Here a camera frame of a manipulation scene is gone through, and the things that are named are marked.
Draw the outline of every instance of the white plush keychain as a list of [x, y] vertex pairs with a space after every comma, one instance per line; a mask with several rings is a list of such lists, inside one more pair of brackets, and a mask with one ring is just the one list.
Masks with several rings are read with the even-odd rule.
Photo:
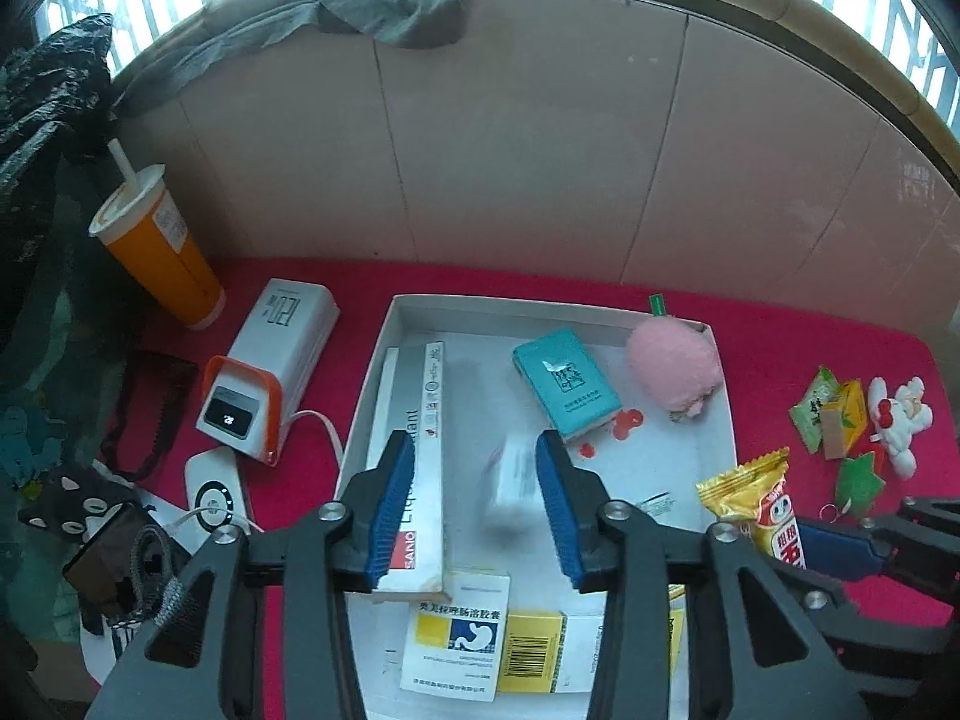
[[877, 430], [871, 440], [886, 449], [896, 475], [909, 479], [917, 471], [917, 458], [910, 451], [910, 442], [915, 433], [933, 424], [933, 411], [923, 403], [923, 381], [914, 376], [890, 398], [887, 383], [877, 377], [867, 390], [867, 409]]

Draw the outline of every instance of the red tablecloth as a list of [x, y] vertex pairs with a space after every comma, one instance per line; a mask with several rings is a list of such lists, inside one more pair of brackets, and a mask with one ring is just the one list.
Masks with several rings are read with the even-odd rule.
[[[165, 314], [147, 329], [143, 346], [165, 351], [203, 365], [214, 354], [224, 354], [251, 305], [271, 277], [326, 285], [341, 308], [341, 317], [320, 356], [302, 408], [326, 413], [346, 440], [354, 405], [367, 370], [373, 343], [393, 295], [445, 293], [491, 295], [614, 308], [649, 310], [651, 290], [640, 287], [520, 274], [472, 271], [447, 266], [387, 263], [330, 263], [314, 260], [239, 260], [215, 263], [227, 290], [224, 314], [208, 330], [184, 330]], [[925, 401], [933, 408], [933, 427], [915, 437], [918, 470], [901, 482], [884, 470], [887, 488], [877, 501], [877, 512], [893, 512], [904, 495], [960, 495], [960, 453], [950, 420], [947, 394], [928, 348], [918, 338], [880, 327], [849, 322], [822, 314], [792, 311], [769, 305], [690, 293], [666, 293], [671, 314], [707, 322], [713, 328], [727, 378], [733, 411], [737, 454], [741, 461], [789, 445], [788, 483], [799, 514], [816, 517], [832, 500], [836, 465], [822, 454], [810, 457], [800, 442], [787, 410], [803, 395], [817, 365], [827, 365], [841, 380], [859, 378], [864, 385], [883, 376], [899, 386], [919, 375], [926, 384]], [[214, 446], [193, 427], [200, 408], [194, 391], [167, 460], [147, 487], [185, 507], [184, 463]], [[144, 430], [152, 426], [144, 422]], [[253, 518], [266, 529], [293, 523], [333, 493], [336, 461], [323, 427], [301, 420], [291, 432], [280, 464], [267, 469], [243, 464], [242, 473], [253, 508]], [[942, 624], [949, 610], [918, 593], [885, 579], [848, 586], [863, 613], [918, 625]], [[280, 685], [280, 614], [278, 593], [268, 602], [265, 703], [269, 718], [282, 717]]]

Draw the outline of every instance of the blue logo on medicine box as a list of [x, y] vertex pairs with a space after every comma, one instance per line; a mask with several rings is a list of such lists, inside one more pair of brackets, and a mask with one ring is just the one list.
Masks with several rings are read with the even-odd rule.
[[467, 650], [474, 653], [492, 653], [496, 649], [496, 622], [486, 620], [450, 620], [448, 650]]

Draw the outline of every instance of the tiled wall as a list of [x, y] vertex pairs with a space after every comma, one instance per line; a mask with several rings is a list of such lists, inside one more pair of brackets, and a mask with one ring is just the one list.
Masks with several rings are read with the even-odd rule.
[[[213, 253], [419, 260], [917, 333], [954, 380], [960, 199], [830, 79], [634, 0], [467, 0], [435, 50], [303, 29], [124, 122]], [[960, 384], [960, 375], [955, 376]]]

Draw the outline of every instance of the white electronic device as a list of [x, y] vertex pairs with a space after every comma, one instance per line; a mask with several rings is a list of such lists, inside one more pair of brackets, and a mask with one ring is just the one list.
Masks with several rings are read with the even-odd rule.
[[197, 430], [275, 466], [339, 315], [326, 287], [272, 278], [227, 355], [206, 364]]
[[194, 538], [200, 543], [221, 525], [232, 522], [250, 534], [247, 497], [240, 481], [236, 455], [230, 447], [218, 446], [194, 455], [186, 461], [184, 480], [187, 509], [192, 511], [202, 506], [220, 509], [219, 512], [197, 512], [184, 523], [185, 529], [195, 529]]

